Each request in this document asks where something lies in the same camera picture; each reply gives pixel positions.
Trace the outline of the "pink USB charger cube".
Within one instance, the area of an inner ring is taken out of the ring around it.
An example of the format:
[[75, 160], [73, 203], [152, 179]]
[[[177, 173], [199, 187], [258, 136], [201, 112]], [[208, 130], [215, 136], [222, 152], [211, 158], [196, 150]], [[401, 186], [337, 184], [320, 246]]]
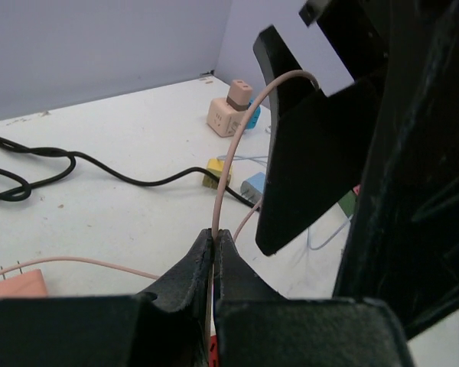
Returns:
[[47, 297], [47, 286], [40, 269], [23, 272], [18, 262], [11, 271], [19, 270], [19, 274], [6, 278], [8, 272], [4, 268], [0, 271], [0, 298], [31, 298]]

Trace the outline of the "blue USB charger cube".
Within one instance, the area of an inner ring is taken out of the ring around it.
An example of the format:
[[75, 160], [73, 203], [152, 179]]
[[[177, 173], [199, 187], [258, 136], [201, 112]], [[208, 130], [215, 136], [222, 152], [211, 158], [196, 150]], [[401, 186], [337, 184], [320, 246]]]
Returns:
[[254, 206], [263, 195], [265, 187], [265, 174], [258, 172], [244, 180], [240, 185], [240, 193], [249, 202], [249, 206]]

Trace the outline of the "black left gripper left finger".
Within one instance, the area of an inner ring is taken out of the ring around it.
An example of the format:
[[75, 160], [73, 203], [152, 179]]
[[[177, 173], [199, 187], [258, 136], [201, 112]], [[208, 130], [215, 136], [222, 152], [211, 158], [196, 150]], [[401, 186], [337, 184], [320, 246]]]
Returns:
[[0, 366], [206, 366], [213, 241], [137, 294], [0, 299]]

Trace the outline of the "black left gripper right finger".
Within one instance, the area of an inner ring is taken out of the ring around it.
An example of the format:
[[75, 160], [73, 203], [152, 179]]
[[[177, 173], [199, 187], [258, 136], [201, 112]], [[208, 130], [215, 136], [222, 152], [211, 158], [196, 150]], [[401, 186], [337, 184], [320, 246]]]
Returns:
[[217, 236], [213, 315], [221, 366], [412, 366], [404, 332], [374, 299], [295, 300], [240, 257], [230, 231]]

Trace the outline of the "beige power strip red sockets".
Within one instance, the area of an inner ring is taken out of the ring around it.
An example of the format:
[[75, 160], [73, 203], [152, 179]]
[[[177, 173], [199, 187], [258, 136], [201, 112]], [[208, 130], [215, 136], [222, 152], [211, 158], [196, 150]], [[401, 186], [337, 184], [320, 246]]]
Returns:
[[210, 266], [207, 289], [207, 315], [205, 334], [207, 340], [208, 366], [218, 367], [217, 337], [213, 321], [213, 266]]

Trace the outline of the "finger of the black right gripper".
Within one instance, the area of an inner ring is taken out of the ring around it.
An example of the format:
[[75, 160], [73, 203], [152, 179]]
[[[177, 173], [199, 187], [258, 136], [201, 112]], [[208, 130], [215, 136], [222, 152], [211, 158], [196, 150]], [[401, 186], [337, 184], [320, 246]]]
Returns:
[[256, 244], [274, 255], [318, 220], [347, 191], [360, 186], [347, 254], [371, 255], [380, 239], [371, 189], [390, 149], [381, 112], [389, 48], [373, 31], [332, 39], [353, 83], [326, 95], [302, 76], [270, 95], [274, 135]]

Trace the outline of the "green power strip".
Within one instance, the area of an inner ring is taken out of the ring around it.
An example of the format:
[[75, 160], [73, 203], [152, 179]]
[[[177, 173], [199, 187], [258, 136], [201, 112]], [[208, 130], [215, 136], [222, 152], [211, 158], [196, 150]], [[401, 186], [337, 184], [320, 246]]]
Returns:
[[357, 195], [351, 190], [337, 202], [346, 217], [351, 217], [354, 214], [356, 200]]

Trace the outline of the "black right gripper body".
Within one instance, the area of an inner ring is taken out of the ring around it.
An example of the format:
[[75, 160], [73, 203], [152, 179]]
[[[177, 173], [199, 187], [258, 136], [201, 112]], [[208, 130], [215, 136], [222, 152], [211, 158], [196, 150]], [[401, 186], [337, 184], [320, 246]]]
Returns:
[[384, 301], [413, 338], [459, 309], [459, 1], [332, 1], [314, 20], [331, 45], [373, 31], [389, 48], [380, 247], [347, 254], [359, 194], [334, 295]]

